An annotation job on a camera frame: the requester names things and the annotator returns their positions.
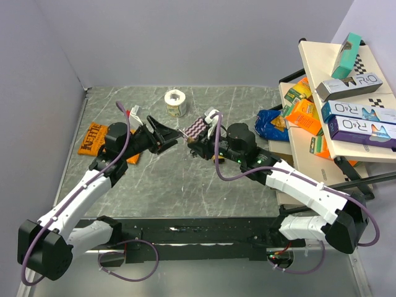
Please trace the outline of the small brass padlock with keys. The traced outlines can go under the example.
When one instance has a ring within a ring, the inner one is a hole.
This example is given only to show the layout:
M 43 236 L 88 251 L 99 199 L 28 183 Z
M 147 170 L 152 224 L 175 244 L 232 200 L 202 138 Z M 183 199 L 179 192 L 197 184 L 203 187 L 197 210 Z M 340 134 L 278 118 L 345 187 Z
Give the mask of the small brass padlock with keys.
M 183 139 L 185 140 L 185 142 L 187 144 L 194 144 L 197 141 L 195 139 L 193 139 L 192 137 L 188 136 L 184 131 L 179 130 L 179 132 L 181 133 L 181 136 L 183 137 Z

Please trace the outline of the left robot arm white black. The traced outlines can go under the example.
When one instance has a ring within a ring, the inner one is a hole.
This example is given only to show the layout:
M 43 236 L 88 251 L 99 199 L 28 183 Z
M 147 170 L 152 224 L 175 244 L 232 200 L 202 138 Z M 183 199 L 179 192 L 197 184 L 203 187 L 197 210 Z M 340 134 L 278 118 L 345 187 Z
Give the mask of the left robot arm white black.
M 131 132 L 129 122 L 109 125 L 105 143 L 83 178 L 63 200 L 38 221 L 24 221 L 18 231 L 17 261 L 23 270 L 57 280 L 72 261 L 97 246 L 122 246 L 122 224 L 110 217 L 98 217 L 78 229 L 87 210 L 124 176 L 127 159 L 146 150 L 160 154 L 177 144 L 183 133 L 148 116 L 152 127 L 141 125 Z

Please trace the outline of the yellow padlock black shackle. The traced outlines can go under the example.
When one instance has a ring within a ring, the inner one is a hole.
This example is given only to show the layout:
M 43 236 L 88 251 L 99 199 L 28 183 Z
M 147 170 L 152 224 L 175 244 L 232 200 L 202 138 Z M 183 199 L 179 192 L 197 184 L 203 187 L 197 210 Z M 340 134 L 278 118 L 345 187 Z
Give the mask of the yellow padlock black shackle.
M 225 162 L 225 158 L 223 158 L 222 156 L 218 156 L 217 159 L 218 159 L 219 164 Z

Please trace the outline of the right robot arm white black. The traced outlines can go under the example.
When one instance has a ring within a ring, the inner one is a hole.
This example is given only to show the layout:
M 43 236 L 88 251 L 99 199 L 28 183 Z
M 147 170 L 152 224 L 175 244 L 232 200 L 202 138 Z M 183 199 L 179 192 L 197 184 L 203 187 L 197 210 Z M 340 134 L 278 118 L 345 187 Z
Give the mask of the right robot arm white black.
M 296 239 L 325 241 L 336 250 L 351 254 L 368 225 L 363 199 L 336 191 L 296 171 L 285 160 L 260 148 L 245 123 L 232 124 L 226 136 L 202 120 L 185 130 L 187 145 L 209 160 L 219 155 L 240 165 L 247 177 L 292 196 L 315 211 L 312 217 L 280 215 L 270 231 L 271 242 L 285 246 Z

